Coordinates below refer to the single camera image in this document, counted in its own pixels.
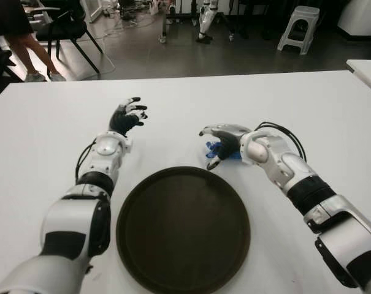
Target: round tray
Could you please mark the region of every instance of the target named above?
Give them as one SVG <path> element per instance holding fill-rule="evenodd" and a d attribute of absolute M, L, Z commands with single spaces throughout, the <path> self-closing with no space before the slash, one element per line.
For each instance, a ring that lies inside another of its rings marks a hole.
<path fill-rule="evenodd" d="M 161 170 L 127 197 L 116 229 L 125 267 L 155 293 L 211 293 L 241 267 L 247 211 L 219 176 L 195 167 Z"/>

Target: concrete floor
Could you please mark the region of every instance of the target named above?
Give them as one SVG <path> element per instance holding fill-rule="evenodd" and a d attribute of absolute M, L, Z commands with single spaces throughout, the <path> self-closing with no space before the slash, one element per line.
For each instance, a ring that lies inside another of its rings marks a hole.
<path fill-rule="evenodd" d="M 306 56 L 299 56 L 296 48 L 277 51 L 279 35 L 274 40 L 263 40 L 262 25 L 251 24 L 250 38 L 243 40 L 235 35 L 229 41 L 229 33 L 222 24 L 214 23 L 210 45 L 196 43 L 197 28 L 189 23 L 168 26 L 167 43 L 160 44 L 162 15 L 149 15 L 140 20 L 140 28 L 113 30 L 118 17 L 100 16 L 89 30 L 105 51 L 101 55 L 86 36 L 79 44 L 100 69 L 96 75 L 72 43 L 61 42 L 60 60 L 52 59 L 67 80 L 114 80 L 133 78 L 200 77 L 210 75 L 265 74 L 275 72 L 304 72 L 345 69 L 347 59 L 371 59 L 371 42 L 349 42 L 331 30 L 316 32 L 313 44 Z M 31 54 L 33 63 L 42 73 L 45 66 Z M 15 72 L 25 76 L 23 65 Z"/>

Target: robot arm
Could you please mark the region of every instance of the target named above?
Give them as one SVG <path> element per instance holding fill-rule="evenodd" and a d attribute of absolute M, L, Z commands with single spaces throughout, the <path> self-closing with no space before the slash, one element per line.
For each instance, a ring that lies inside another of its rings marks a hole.
<path fill-rule="evenodd" d="M 344 196 L 337 195 L 279 136 L 231 124 L 208 126 L 200 132 L 204 134 L 222 143 L 207 169 L 236 151 L 244 162 L 263 168 L 318 235 L 315 246 L 335 277 L 346 287 L 371 293 L 371 222 Z"/>
<path fill-rule="evenodd" d="M 17 266 L 0 284 L 0 293 L 75 294 L 91 269 L 92 257 L 110 241 L 110 196 L 118 168 L 131 144 L 125 137 L 147 118 L 140 98 L 121 104 L 109 130 L 89 146 L 89 163 L 76 185 L 49 209 L 41 231 L 42 252 Z"/>

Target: white cabinet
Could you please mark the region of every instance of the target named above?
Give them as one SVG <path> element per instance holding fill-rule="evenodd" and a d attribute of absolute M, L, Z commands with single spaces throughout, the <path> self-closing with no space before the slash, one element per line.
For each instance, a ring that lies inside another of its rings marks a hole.
<path fill-rule="evenodd" d="M 338 26 L 352 36 L 371 36 L 371 0 L 351 0 Z"/>

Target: person's leg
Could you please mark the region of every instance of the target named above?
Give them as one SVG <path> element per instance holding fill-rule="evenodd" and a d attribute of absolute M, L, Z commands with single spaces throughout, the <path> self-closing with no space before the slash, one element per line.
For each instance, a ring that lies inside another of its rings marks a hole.
<path fill-rule="evenodd" d="M 4 37 L 8 41 L 11 50 L 19 57 L 20 61 L 27 68 L 27 73 L 36 74 L 37 70 L 33 66 L 33 63 L 31 62 L 30 55 L 28 54 L 26 47 L 19 42 L 18 36 L 7 35 Z"/>
<path fill-rule="evenodd" d="M 58 74 L 58 71 L 56 70 L 56 67 L 50 59 L 50 56 L 46 52 L 45 48 L 38 43 L 31 34 L 19 36 L 19 40 L 24 46 L 32 49 L 38 58 L 48 67 L 51 73 Z"/>

